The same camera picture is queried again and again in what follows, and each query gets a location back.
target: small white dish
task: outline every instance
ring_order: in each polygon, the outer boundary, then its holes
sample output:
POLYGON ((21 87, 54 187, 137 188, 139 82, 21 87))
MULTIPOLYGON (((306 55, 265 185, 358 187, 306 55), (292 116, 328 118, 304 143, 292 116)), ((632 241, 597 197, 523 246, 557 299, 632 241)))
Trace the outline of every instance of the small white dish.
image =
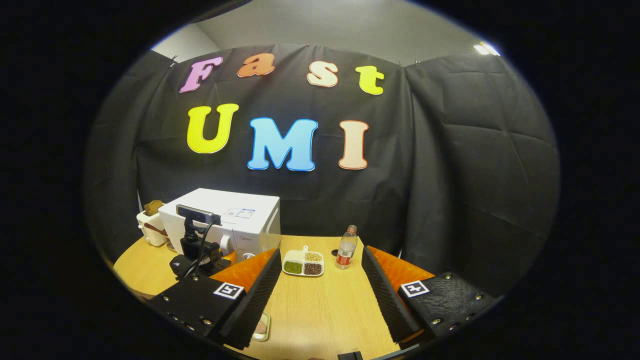
POLYGON ((269 326, 271 325, 271 317, 267 313, 262 313, 260 320, 262 320, 264 326, 267 327, 267 331, 264 334, 258 334, 257 332, 254 332, 251 336, 251 340, 265 341, 269 338, 269 326))

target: plastic bottle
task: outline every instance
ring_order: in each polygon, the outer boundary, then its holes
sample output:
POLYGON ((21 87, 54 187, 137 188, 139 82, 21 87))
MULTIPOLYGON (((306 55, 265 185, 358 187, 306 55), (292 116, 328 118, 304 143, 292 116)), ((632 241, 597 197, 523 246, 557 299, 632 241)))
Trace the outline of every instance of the plastic bottle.
POLYGON ((358 245, 358 235, 356 234, 356 226, 349 225, 347 232, 340 239, 340 248, 335 257, 335 266, 338 269, 346 269, 351 265, 356 245, 358 245))

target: blue letter m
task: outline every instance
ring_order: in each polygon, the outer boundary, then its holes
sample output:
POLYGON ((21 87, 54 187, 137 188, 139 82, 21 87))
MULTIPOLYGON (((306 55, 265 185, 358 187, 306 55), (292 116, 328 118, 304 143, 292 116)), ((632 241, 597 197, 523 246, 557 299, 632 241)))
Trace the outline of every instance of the blue letter m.
POLYGON ((296 120, 283 138, 276 123, 268 117, 259 117, 249 122, 255 133, 253 140, 253 158, 247 163, 252 170, 264 170, 269 167, 266 152, 273 166, 280 168, 287 154, 291 160, 287 168, 293 171, 311 171, 316 164, 311 161, 311 140, 318 123, 309 119, 296 120))

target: black fabric backdrop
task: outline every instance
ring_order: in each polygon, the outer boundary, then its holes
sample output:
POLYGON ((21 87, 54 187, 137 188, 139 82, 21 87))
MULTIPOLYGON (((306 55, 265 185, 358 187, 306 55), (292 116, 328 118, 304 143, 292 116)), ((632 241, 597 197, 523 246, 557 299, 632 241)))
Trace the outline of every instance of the black fabric backdrop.
MULTIPOLYGON (((492 295, 507 291, 544 243, 556 210, 559 162, 553 131, 535 95, 501 57, 451 56, 407 68, 321 46, 242 47, 169 67, 146 56, 143 75, 125 77, 90 137, 85 188, 94 236, 117 257, 141 234, 142 203, 195 188, 277 195, 285 234, 336 236, 356 224, 363 242, 428 270, 454 270, 492 295), (239 78, 243 60, 273 53, 276 69, 239 78), (222 56, 194 92, 179 94, 191 64, 222 56), (311 62, 335 63, 333 88, 306 80, 311 62), (355 68, 374 65, 381 95, 363 92, 355 68), (214 154, 186 143, 187 112, 235 103, 230 138, 214 154), (250 170, 249 121, 271 117, 281 134, 312 119, 316 169, 250 170), (343 120, 368 123, 363 170, 338 166, 343 120)), ((140 63, 131 71, 139 72, 140 63)))

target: brown grains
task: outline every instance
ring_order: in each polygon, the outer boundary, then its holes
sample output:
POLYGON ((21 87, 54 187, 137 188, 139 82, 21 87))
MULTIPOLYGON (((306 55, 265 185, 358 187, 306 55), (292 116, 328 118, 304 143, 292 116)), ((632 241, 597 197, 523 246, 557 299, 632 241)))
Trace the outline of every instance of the brown grains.
POLYGON ((318 275, 322 272, 322 265, 320 264, 305 264, 305 275, 318 275))
POLYGON ((260 320, 258 322, 258 326, 255 327, 255 331, 257 334, 264 334, 265 332, 267 332, 267 326, 264 325, 264 322, 262 322, 262 320, 260 320))

